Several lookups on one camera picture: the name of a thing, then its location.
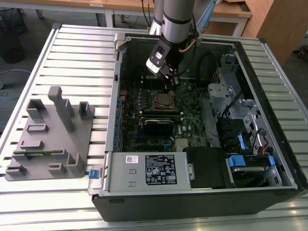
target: power supply label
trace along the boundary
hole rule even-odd
[[[174,155],[146,155],[145,174],[147,185],[177,184]]]

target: white label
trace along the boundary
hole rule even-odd
[[[137,164],[138,163],[138,156],[137,155],[127,155],[126,156],[126,163],[127,164]]]
[[[240,14],[239,17],[240,17],[240,18],[250,18],[249,15],[245,15],[245,14]]]
[[[102,4],[92,4],[92,3],[90,3],[90,6],[103,7]]]

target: aluminum extrusion table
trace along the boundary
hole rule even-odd
[[[103,164],[104,143],[114,76],[114,35],[146,33],[90,26],[62,25],[53,29],[0,139],[0,230],[305,230],[308,196],[274,205],[256,215],[153,222],[107,223],[88,195],[88,176],[80,179],[7,182],[5,169],[27,120],[29,99],[47,97],[51,85],[60,85],[71,104],[95,105],[87,170]],[[308,176],[308,113],[267,44],[254,38],[205,36],[236,40],[252,63],[282,128]]]

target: table leg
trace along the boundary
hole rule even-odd
[[[242,36],[242,33],[244,31],[244,28],[246,26],[246,23],[247,23],[247,18],[241,18],[239,23],[236,24],[236,27],[235,27],[235,30],[233,32],[233,35],[234,37],[240,37]]]
[[[96,20],[97,20],[98,26],[106,27],[107,24],[106,24],[105,14],[103,14],[103,13],[96,13],[95,15],[96,15]]]
[[[121,23],[125,23],[125,17],[123,14],[121,14]]]
[[[42,19],[44,16],[43,16],[43,10],[35,10],[35,12],[37,13],[37,16],[39,19]]]
[[[107,27],[115,27],[115,18],[114,18],[113,10],[105,9],[104,11],[105,11]]]

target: blue drive latch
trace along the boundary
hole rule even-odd
[[[96,169],[91,169],[89,171],[89,179],[99,179],[100,178],[100,171]]]
[[[242,155],[232,155],[228,158],[230,167],[244,167],[246,162]]]
[[[239,141],[240,141],[240,144],[241,144],[241,148],[242,148],[243,150],[245,150],[245,149],[246,149],[246,146],[245,146],[245,144],[244,144],[244,140],[243,140],[242,135],[238,135],[237,137],[239,138]]]
[[[271,155],[269,156],[269,163],[271,166],[275,165],[274,157],[272,157]]]

